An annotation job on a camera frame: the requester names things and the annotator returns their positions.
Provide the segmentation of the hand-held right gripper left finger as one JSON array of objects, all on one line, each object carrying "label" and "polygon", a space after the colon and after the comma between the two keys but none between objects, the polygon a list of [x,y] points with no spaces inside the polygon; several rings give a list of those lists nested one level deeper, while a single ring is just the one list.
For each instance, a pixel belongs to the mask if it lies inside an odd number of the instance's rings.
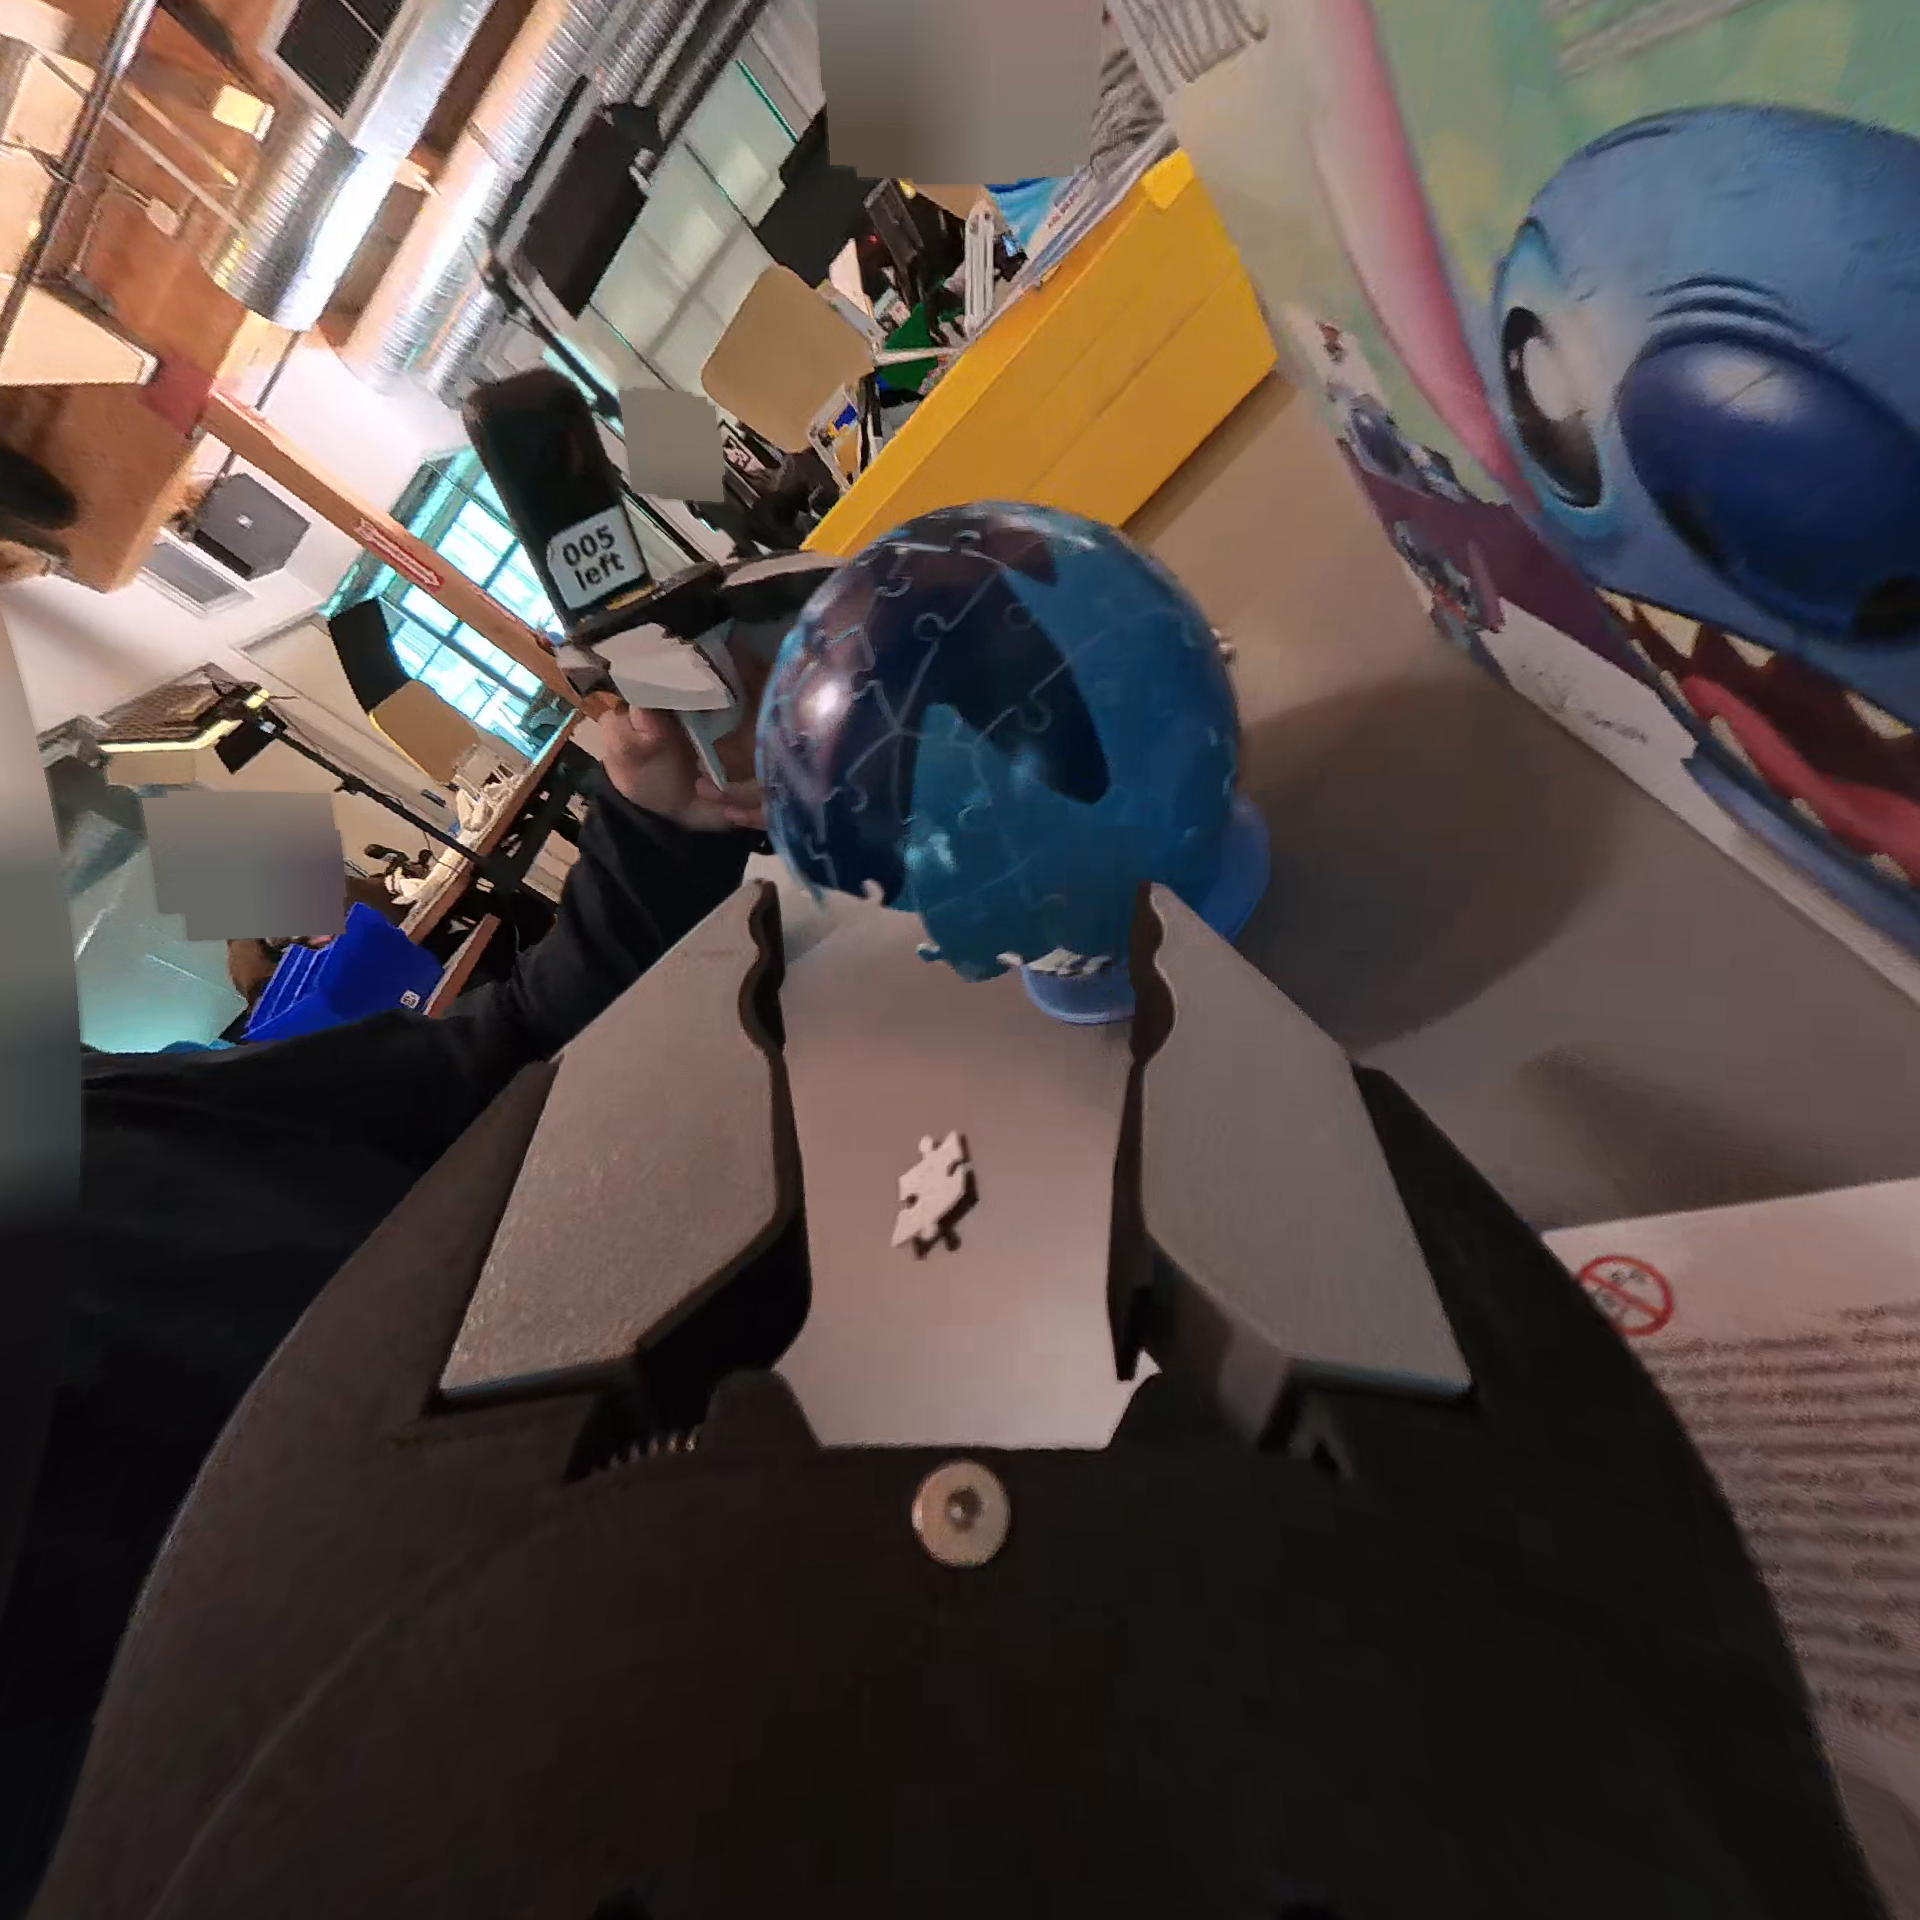
[{"label": "hand-held right gripper left finger", "polygon": [[779,894],[740,883],[557,1058],[445,1351],[453,1404],[599,1383],[808,1253]]}]

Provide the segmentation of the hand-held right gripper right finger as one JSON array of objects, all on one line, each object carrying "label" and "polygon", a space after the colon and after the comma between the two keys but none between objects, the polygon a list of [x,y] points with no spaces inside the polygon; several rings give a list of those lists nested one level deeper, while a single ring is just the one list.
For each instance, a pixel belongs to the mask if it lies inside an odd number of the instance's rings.
[{"label": "hand-held right gripper right finger", "polygon": [[1138,894],[1108,1324],[1243,1441],[1310,1388],[1461,1404],[1475,1376],[1357,1063],[1167,886]]}]

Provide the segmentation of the blue puzzle ball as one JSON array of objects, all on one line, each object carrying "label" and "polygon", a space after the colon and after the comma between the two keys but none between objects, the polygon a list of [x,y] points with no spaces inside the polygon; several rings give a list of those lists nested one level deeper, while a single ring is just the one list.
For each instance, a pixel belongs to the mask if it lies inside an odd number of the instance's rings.
[{"label": "blue puzzle ball", "polygon": [[1239,717],[1192,592],[1044,503],[931,508],[834,568],[784,633],[754,772],[784,867],[907,914],[977,981],[1097,974],[1145,883],[1228,862]]}]

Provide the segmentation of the single white puzzle piece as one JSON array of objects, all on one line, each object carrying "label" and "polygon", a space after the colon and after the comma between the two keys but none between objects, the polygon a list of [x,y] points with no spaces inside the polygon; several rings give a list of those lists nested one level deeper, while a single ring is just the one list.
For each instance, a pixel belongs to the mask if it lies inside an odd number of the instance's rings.
[{"label": "single white puzzle piece", "polygon": [[967,1136],[949,1128],[920,1140],[920,1159],[899,1175],[899,1213],[888,1245],[924,1257],[933,1245],[956,1245],[956,1222],[973,1204],[973,1161]]}]

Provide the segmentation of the blue round ball stand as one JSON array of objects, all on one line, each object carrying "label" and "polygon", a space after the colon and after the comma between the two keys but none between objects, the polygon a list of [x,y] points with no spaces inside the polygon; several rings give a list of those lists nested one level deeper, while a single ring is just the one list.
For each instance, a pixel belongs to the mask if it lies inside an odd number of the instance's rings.
[{"label": "blue round ball stand", "polygon": [[[1264,814],[1248,793],[1239,793],[1228,811],[1213,879],[1189,904],[1204,926],[1230,944],[1261,904],[1272,871]],[[1124,1023],[1135,1015],[1138,1003],[1128,956],[1130,946],[1121,946],[1116,957],[1084,974],[1026,967],[1020,974],[1023,992],[1045,1020],[1067,1027],[1105,1027]]]}]

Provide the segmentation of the person's left hand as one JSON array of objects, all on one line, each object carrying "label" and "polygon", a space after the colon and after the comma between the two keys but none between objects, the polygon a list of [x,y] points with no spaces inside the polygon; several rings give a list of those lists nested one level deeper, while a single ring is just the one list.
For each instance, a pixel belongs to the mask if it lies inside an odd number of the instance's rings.
[{"label": "person's left hand", "polygon": [[602,772],[633,806],[701,835],[767,832],[750,725],[738,725],[716,743],[723,780],[707,769],[689,732],[669,713],[610,704],[593,725]]}]

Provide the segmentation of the wooden beam with red sign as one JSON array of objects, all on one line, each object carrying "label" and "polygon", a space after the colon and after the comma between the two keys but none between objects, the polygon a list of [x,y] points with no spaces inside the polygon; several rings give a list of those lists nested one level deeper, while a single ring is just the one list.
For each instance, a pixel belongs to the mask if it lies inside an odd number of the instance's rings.
[{"label": "wooden beam with red sign", "polygon": [[207,389],[201,427],[228,446],[228,450],[236,450],[244,463],[257,466],[278,489],[291,491],[293,501],[323,517],[333,529],[347,534],[382,564],[392,564],[412,587],[434,596],[459,624],[481,633],[588,717],[596,717],[615,704],[615,697],[602,691],[582,693],[566,680],[555,647],[542,633],[443,561],[425,540],[410,534],[396,515],[365,501],[335,474],[291,442],[273,422],[247,404],[230,398],[221,384]]}]

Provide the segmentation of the black light shade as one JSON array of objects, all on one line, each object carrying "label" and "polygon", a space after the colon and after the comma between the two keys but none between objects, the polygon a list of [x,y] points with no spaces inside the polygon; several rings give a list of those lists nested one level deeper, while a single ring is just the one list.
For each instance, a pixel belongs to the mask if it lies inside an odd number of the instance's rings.
[{"label": "black light shade", "polygon": [[348,604],[323,617],[323,631],[360,713],[372,715],[403,685],[412,685],[412,671],[396,656],[384,600]]}]

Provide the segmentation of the tan rounded board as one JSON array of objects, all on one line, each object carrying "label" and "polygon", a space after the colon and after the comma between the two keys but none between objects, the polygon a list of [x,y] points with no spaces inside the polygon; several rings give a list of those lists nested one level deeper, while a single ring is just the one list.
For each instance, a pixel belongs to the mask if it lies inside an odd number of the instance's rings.
[{"label": "tan rounded board", "polygon": [[794,268],[771,263],[707,354],[701,391],[771,446],[808,450],[828,405],[869,374],[869,337]]}]

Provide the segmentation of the black hanging monitor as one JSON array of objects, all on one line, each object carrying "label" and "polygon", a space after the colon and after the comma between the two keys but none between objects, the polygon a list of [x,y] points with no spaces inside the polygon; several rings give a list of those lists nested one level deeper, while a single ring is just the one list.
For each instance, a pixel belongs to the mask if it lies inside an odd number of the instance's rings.
[{"label": "black hanging monitor", "polygon": [[658,144],[658,114],[643,104],[593,110],[565,144],[536,194],[509,267],[580,319],[647,206],[637,160]]}]

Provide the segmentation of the studio light panel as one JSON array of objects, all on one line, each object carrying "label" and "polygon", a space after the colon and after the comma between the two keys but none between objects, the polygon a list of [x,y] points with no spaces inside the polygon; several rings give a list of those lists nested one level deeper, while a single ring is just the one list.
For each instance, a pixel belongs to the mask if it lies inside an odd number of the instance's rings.
[{"label": "studio light panel", "polygon": [[228,784],[275,743],[271,693],[228,680],[179,680],[98,721],[103,780],[123,790]]}]

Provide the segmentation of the yellow storage bin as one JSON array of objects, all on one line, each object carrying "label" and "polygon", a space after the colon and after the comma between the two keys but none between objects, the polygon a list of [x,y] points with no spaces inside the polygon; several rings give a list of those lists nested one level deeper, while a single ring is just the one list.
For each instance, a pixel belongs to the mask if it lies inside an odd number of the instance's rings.
[{"label": "yellow storage bin", "polygon": [[971,501],[1124,523],[1276,363],[1228,227],[1175,147],[951,360],[802,548],[849,559]]}]

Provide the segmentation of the white vent grille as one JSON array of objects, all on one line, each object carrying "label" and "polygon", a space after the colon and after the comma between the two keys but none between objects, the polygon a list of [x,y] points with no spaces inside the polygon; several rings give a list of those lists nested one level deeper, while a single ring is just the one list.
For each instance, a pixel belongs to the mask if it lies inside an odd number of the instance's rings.
[{"label": "white vent grille", "polygon": [[352,119],[403,13],[407,2],[278,2],[264,52],[319,110]]}]

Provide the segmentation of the white instruction sheet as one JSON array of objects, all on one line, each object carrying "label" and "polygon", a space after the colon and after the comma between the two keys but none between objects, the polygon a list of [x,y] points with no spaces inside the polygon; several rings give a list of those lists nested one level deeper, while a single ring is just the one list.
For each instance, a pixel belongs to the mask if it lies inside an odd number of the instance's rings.
[{"label": "white instruction sheet", "polygon": [[1712,1467],[1865,1863],[1918,1913],[1918,1179],[1558,1227]]}]

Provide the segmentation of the silver ventilation duct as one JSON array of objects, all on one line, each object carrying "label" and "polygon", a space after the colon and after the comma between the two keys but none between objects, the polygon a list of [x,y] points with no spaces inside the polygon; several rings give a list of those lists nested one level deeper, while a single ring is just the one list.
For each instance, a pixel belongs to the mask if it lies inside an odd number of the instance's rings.
[{"label": "silver ventilation duct", "polygon": [[257,53],[278,84],[273,114],[203,252],[221,293],[287,333],[319,325],[489,13],[489,2],[407,2],[360,110],[333,119],[264,52],[271,5]]},{"label": "silver ventilation duct", "polygon": [[591,119],[637,124],[633,188],[759,30],[767,2],[534,2],[342,345],[377,391],[455,399],[505,314],[514,239]]}]

